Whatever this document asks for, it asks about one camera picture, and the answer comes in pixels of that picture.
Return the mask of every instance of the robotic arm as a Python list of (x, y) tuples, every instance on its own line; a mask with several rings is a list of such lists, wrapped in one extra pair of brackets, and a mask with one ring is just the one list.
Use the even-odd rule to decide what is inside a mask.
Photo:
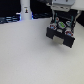
[(38, 0), (50, 6), (52, 20), (47, 27), (46, 36), (54, 42), (72, 47), (74, 43), (74, 27), (76, 24), (77, 10), (71, 10), (75, 0)]

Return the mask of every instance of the white surface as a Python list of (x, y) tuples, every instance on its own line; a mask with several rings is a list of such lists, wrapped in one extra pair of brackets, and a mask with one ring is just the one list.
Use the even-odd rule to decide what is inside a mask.
[(84, 84), (84, 28), (70, 49), (46, 37), (49, 23), (0, 24), (0, 84)]
[(84, 0), (75, 0), (75, 4), (71, 8), (76, 10), (84, 10)]

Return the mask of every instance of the white table surface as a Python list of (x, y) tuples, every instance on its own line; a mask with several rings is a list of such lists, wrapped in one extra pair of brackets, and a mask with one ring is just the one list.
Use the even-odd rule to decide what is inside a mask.
[(71, 8), (76, 10), (84, 10), (84, 0), (75, 0), (75, 4)]
[(49, 23), (0, 24), (0, 84), (84, 84), (84, 27), (69, 48), (46, 37)]

